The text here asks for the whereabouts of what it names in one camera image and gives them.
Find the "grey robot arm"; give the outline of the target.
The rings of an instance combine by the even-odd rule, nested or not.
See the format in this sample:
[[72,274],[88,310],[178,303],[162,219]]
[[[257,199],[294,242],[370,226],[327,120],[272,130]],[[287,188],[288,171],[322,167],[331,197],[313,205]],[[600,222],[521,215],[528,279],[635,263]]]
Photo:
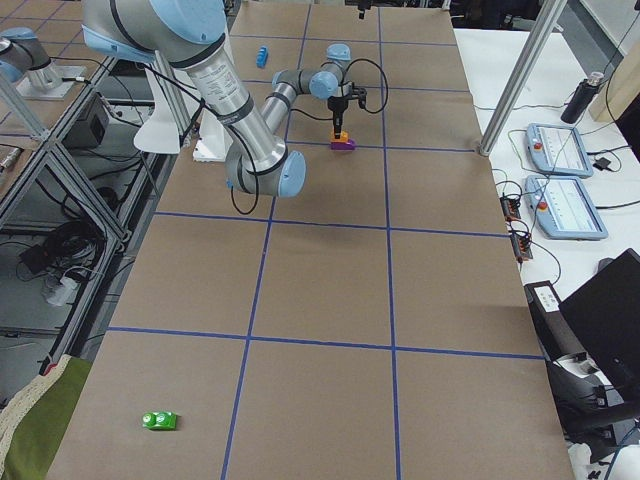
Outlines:
[[333,137],[340,139],[350,101],[366,105],[366,91],[348,77],[351,52],[333,44],[317,69],[284,70],[261,108],[239,78],[224,50],[226,15],[221,1],[86,1],[86,44],[104,54],[150,63],[162,54],[185,72],[234,143],[225,160],[234,189],[249,194],[293,197],[305,182],[304,156],[289,149],[276,131],[296,98],[326,101]]
[[[224,51],[226,15],[223,1],[84,1],[82,30],[86,45],[101,54],[150,64],[161,53],[171,67],[187,73],[200,95],[218,114],[251,99]],[[30,29],[1,35],[3,73],[19,79],[28,70],[48,67],[49,54]],[[334,44],[342,56],[329,55],[317,70],[284,71],[277,83],[296,95],[318,99],[344,96],[351,59],[344,44]]]

